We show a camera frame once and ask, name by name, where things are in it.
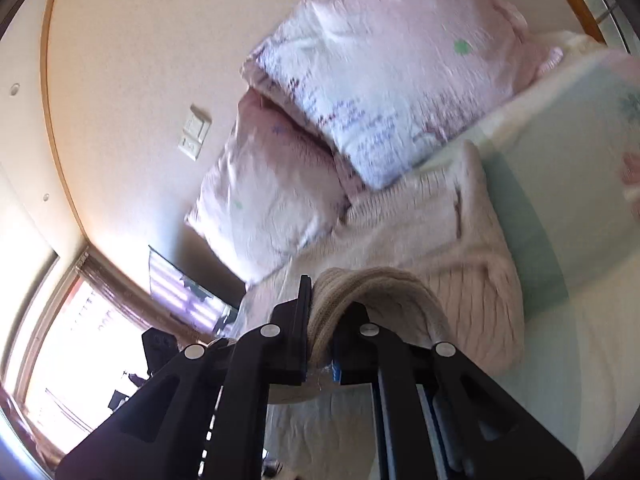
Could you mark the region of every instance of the brown curtain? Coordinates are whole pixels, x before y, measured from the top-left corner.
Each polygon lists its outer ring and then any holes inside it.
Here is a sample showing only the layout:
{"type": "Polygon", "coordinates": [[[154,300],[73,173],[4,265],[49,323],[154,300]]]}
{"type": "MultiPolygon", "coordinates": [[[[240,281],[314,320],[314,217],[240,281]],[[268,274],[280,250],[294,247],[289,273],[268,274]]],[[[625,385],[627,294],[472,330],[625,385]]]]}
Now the brown curtain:
{"type": "Polygon", "coordinates": [[[155,327],[176,336],[182,346],[198,340],[210,342],[210,335],[175,319],[167,309],[156,303],[150,295],[126,278],[95,248],[89,248],[76,265],[78,274],[94,290],[108,300],[123,316],[142,330],[155,327]]]}

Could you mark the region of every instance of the white pillow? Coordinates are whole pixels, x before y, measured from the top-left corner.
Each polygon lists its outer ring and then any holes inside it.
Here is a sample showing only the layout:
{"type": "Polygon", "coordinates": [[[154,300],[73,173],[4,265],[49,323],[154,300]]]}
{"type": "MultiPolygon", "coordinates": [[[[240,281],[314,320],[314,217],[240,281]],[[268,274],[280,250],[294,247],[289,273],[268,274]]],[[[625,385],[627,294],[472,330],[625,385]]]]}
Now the white pillow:
{"type": "Polygon", "coordinates": [[[503,0],[302,0],[242,76],[380,189],[560,59],[503,0]]]}
{"type": "Polygon", "coordinates": [[[251,285],[329,232],[347,205],[331,153],[250,89],[185,221],[251,285]]]}

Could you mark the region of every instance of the tv screen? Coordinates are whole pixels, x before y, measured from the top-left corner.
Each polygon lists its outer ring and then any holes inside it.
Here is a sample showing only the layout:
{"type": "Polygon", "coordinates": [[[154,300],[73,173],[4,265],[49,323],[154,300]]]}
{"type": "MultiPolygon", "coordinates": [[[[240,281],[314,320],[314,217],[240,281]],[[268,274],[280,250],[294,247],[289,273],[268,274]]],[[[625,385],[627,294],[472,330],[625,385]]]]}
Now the tv screen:
{"type": "Polygon", "coordinates": [[[237,309],[202,288],[152,248],[149,280],[151,296],[198,332],[224,337],[238,316],[237,309]]]}

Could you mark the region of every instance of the silver screw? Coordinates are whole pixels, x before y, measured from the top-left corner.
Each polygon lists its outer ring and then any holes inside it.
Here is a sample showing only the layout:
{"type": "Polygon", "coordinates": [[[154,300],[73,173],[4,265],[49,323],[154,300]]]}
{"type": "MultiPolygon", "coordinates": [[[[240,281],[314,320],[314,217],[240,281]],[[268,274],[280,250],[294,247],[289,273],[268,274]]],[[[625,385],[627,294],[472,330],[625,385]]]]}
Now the silver screw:
{"type": "Polygon", "coordinates": [[[280,333],[280,327],[274,324],[268,324],[260,329],[260,334],[264,337],[276,337],[280,333]]]}
{"type": "Polygon", "coordinates": [[[204,346],[189,345],[184,349],[184,356],[187,359],[200,359],[204,355],[204,346]]]}
{"type": "Polygon", "coordinates": [[[436,345],[436,352],[442,357],[452,357],[456,353],[456,347],[451,343],[438,343],[436,345]]]}
{"type": "Polygon", "coordinates": [[[380,327],[373,323],[365,323],[360,327],[360,333],[365,337],[373,337],[380,333],[380,327]]]}

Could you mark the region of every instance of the mattress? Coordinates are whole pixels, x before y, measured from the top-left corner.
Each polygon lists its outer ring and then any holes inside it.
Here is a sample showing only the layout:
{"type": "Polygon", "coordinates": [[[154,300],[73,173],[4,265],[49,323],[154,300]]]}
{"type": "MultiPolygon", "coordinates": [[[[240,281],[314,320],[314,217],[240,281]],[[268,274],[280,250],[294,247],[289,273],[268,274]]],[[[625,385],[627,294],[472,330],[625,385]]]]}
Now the mattress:
{"type": "MultiPolygon", "coordinates": [[[[594,471],[640,402],[640,61],[585,36],[554,35],[561,67],[462,135],[522,282],[526,351],[495,378],[594,471]]],[[[447,164],[452,143],[417,171],[447,164]]],[[[376,478],[369,389],[270,406],[265,447],[303,478],[376,478]]]]}

